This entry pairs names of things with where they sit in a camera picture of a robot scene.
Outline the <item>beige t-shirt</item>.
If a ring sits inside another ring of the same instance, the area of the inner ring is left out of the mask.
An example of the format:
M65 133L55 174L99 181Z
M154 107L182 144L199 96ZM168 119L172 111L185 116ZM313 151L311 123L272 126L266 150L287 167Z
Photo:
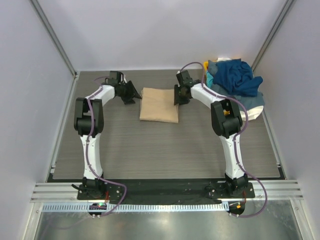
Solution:
M144 87L141 91L140 121L179 122L179 107L174 105L173 89Z

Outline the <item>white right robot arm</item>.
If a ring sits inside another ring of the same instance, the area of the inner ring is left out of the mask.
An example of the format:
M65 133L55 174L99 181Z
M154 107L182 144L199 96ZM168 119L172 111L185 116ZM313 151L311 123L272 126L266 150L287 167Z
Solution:
M210 109L211 126L220 138L225 157L224 191L230 196L243 196L249 186L248 174L243 167L240 132L243 119L233 98L220 95L201 83L192 86L174 86L174 104L185 105L196 99Z

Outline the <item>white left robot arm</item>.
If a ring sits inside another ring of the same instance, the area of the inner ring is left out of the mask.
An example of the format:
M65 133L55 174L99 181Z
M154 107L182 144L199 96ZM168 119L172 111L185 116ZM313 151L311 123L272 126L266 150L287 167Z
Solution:
M104 129L104 105L114 97L120 97L124 104L134 104L134 99L142 97L132 81L110 79L102 83L96 91L86 97L78 97L75 101L74 129L80 136L84 172L78 190L77 199L101 199L107 195L107 182L100 158L100 138Z

